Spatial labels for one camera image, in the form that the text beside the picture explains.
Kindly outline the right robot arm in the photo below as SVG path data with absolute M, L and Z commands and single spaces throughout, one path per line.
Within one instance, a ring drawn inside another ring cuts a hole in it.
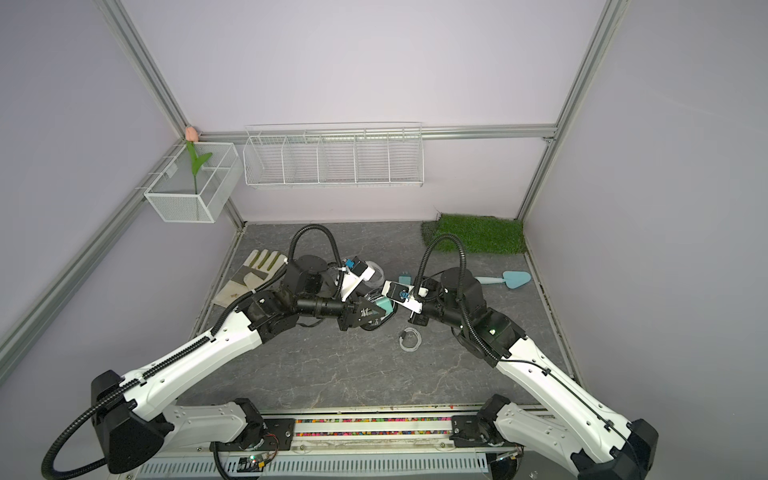
M 531 448 L 579 479 L 644 479 L 650 473 L 657 430 L 589 394 L 522 327 L 489 307 L 457 236 L 441 234 L 428 244 L 412 289 L 396 298 L 413 319 L 450 326 L 462 346 L 522 386 L 555 418 L 531 415 L 495 395 L 479 413 L 493 443 Z

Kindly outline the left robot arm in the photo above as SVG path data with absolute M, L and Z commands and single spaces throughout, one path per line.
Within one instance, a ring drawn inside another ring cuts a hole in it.
M 248 399 L 185 415 L 177 399 L 236 357 L 299 325 L 336 319 L 341 330 L 367 325 L 387 311 L 357 289 L 375 274 L 358 258 L 341 257 L 332 232 L 309 224 L 292 237 L 287 254 L 275 252 L 259 282 L 233 299 L 214 324 L 169 354 L 124 375 L 108 370 L 91 383 L 91 405 L 54 440 L 43 457 L 46 479 L 74 479 L 105 467 L 127 473 L 162 450 L 185 444 L 260 445 L 268 435 L 263 417 Z M 85 466 L 59 470 L 55 460 L 86 423 L 92 424 L 103 456 Z

